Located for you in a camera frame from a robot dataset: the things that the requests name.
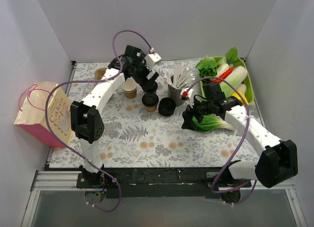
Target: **carrot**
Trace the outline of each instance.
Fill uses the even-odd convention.
[[[226,72],[224,72],[224,73],[220,76],[220,78],[225,79],[227,76],[229,76],[229,74],[232,72],[233,69],[234,69],[233,67],[229,68]],[[222,80],[214,79],[212,82],[221,83]]]

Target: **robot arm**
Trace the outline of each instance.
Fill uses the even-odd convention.
[[[158,77],[158,73],[154,73],[152,68],[161,60],[155,52],[144,54],[141,49],[132,46],[127,46],[125,54],[120,58],[123,63],[123,72],[116,78],[106,81],[119,73],[120,64],[115,58],[102,78],[105,82],[97,84],[80,102],[74,101],[70,108],[71,128],[80,140],[82,153],[98,168],[103,167],[99,139],[105,129],[100,115],[105,104],[129,77],[133,77],[143,90],[149,89]],[[102,183],[101,173],[86,161],[79,168],[90,184],[97,187]]]
[[[213,113],[243,134],[247,115],[241,102],[235,97],[226,98],[217,82],[204,86],[204,92],[206,101],[199,102],[194,97],[193,106],[188,105],[186,111],[183,112],[182,129],[196,130],[197,127],[192,118],[195,117],[200,123],[204,115]],[[233,162],[225,170],[227,174],[224,177],[259,180],[265,187],[270,188],[297,175],[296,145],[291,140],[281,140],[255,119],[250,119],[246,139],[257,152],[259,160],[257,162]]]

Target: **cup lid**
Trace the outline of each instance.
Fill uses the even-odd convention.
[[[128,78],[122,85],[122,90],[125,92],[132,92],[137,88],[137,83],[133,78]]]
[[[159,98],[155,93],[146,93],[143,95],[142,103],[146,107],[154,107],[158,104]]]
[[[143,87],[143,91],[145,91],[146,93],[151,93],[151,92],[155,92],[157,88],[158,88],[158,84],[157,82],[154,81],[153,84]]]
[[[168,97],[163,98],[158,107],[159,113],[163,116],[171,116],[176,109],[176,102]]]

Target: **white backdrop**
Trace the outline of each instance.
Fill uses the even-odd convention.
[[[18,97],[38,81],[63,82],[71,62],[37,0],[0,0],[0,226],[21,225],[49,148],[13,125]]]
[[[122,29],[141,32],[163,59],[247,56],[276,0],[38,0],[71,60],[110,61]],[[139,38],[127,34],[118,51]]]
[[[314,0],[277,0],[248,56],[267,128],[298,148],[296,192],[314,226]]]

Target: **paper bag handle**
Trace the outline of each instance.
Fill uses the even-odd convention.
[[[37,108],[37,109],[42,110],[42,111],[45,112],[44,109],[39,108],[39,107],[36,107],[35,105],[33,105],[33,104],[29,101],[30,94],[31,94],[33,91],[35,91],[35,90],[38,90],[38,91],[45,91],[45,92],[47,92],[48,94],[50,93],[49,91],[44,90],[44,89],[36,89],[36,87],[38,86],[36,83],[35,83],[34,85],[31,85],[31,86],[28,87],[25,91],[23,91],[23,93],[21,93],[21,95],[20,95],[20,97],[19,97],[19,109],[20,109],[20,111],[23,111],[23,110],[22,110],[22,107],[21,107],[21,98],[22,98],[22,96],[24,95],[24,93],[25,93],[26,91],[28,91],[30,88],[32,88],[33,86],[34,86],[34,88],[31,89],[31,90],[28,92],[27,96],[26,96],[27,101],[28,101],[29,104],[30,104],[31,106],[33,106],[34,108]]]

